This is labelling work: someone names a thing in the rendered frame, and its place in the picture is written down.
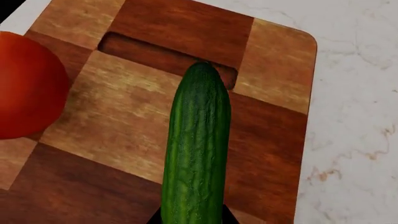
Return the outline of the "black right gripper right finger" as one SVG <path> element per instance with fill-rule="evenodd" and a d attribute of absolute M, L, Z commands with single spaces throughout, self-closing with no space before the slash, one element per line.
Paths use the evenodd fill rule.
<path fill-rule="evenodd" d="M 222 207 L 222 221 L 221 224 L 239 224 L 231 210 L 224 204 Z"/>

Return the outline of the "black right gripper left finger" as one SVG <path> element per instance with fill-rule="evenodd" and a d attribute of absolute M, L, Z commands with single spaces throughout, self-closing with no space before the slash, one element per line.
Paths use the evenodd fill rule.
<path fill-rule="evenodd" d="M 146 224 L 163 224 L 161 218 L 161 208 L 159 207 L 153 216 L 148 220 Z"/>

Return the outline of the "green cucumber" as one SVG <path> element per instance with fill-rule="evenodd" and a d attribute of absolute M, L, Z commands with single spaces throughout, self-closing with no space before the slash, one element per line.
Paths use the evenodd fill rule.
<path fill-rule="evenodd" d="M 208 62 L 185 72 L 170 112 L 162 224 L 222 224 L 231 104 Z"/>

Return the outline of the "checkered wooden cutting board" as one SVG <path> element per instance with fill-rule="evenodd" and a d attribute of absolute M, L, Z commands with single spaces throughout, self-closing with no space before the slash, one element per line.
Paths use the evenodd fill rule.
<path fill-rule="evenodd" d="M 197 60 L 229 88 L 225 204 L 239 224 L 294 224 L 309 33 L 193 0 L 51 0 L 26 36 L 73 84 L 56 123 L 0 141 L 0 224 L 150 222 L 174 93 Z"/>

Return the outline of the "red tomato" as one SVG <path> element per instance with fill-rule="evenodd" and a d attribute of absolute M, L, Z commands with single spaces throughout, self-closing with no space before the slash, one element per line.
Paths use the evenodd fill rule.
<path fill-rule="evenodd" d="M 0 31 L 0 139 L 40 132 L 61 115 L 68 96 L 65 67 L 51 50 Z"/>

